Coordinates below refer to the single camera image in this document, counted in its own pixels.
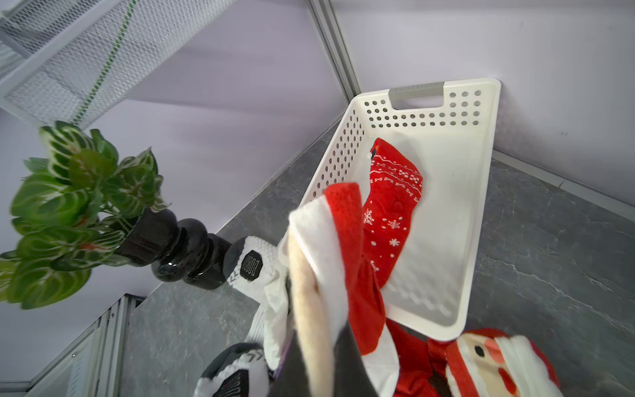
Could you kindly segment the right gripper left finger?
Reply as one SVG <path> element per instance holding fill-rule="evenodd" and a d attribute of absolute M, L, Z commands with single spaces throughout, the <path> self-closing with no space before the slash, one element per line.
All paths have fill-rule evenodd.
<path fill-rule="evenodd" d="M 308 395 L 308 376 L 304 357 L 295 332 L 289 342 L 284 362 L 273 382 L 269 397 L 305 397 Z"/>

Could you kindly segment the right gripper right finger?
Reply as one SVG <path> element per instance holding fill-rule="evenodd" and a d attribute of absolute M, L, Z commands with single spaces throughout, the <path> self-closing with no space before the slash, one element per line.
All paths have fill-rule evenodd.
<path fill-rule="evenodd" d="M 346 323 L 334 347 L 335 397 L 377 396 L 357 347 L 352 327 Z"/>

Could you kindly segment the red white striped sock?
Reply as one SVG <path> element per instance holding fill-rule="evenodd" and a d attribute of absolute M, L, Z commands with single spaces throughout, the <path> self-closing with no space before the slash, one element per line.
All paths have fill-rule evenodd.
<path fill-rule="evenodd" d="M 438 375 L 453 396 L 561 396 L 547 357 L 527 337 L 498 329 L 466 331 L 447 342 L 421 339 L 390 320 L 400 359 L 396 396 L 438 396 Z"/>

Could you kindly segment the red snowflake sock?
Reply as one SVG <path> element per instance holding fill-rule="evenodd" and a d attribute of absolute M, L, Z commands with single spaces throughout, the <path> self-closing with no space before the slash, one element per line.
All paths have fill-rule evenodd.
<path fill-rule="evenodd" d="M 375 140 L 370 153 L 363 254 L 382 288 L 411 231 L 413 212 L 423 196 L 423 177 L 411 161 L 381 138 Z"/>

